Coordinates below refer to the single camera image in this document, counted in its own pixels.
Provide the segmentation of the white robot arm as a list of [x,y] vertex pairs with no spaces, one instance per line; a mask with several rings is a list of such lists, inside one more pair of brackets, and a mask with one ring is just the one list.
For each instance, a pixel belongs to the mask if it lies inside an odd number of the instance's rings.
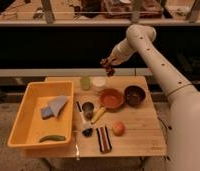
[[100,64],[111,76],[111,66],[127,61],[138,52],[170,104],[167,171],[200,171],[200,91],[153,45],[156,30],[133,24]]

